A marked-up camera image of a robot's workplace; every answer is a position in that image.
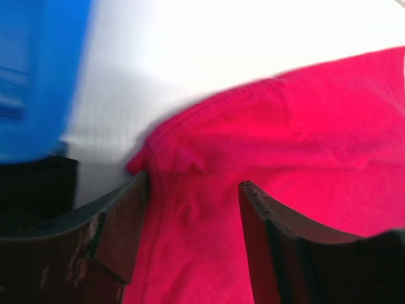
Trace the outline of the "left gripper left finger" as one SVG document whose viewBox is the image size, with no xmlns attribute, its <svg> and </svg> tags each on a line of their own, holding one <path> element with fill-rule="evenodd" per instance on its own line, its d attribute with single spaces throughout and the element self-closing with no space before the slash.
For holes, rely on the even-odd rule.
<svg viewBox="0 0 405 304">
<path fill-rule="evenodd" d="M 148 199 L 139 172 L 118 189 L 27 231 L 1 234 L 2 303 L 121 303 Z"/>
</svg>

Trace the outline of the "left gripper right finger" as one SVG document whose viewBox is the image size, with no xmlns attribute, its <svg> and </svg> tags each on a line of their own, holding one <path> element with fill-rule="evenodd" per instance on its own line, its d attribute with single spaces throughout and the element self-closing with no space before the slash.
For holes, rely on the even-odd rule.
<svg viewBox="0 0 405 304">
<path fill-rule="evenodd" d="M 289 208 L 250 181 L 239 206 L 255 303 L 403 303 L 404 231 L 361 237 Z"/>
</svg>

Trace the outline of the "magenta t shirt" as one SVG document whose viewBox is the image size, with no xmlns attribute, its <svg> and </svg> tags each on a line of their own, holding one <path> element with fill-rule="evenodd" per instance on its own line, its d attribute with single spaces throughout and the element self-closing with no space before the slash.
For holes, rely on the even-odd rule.
<svg viewBox="0 0 405 304">
<path fill-rule="evenodd" d="M 219 93 L 127 164 L 150 197 L 125 303 L 252 303 L 238 185 L 370 236 L 404 226 L 404 48 Z"/>
</svg>

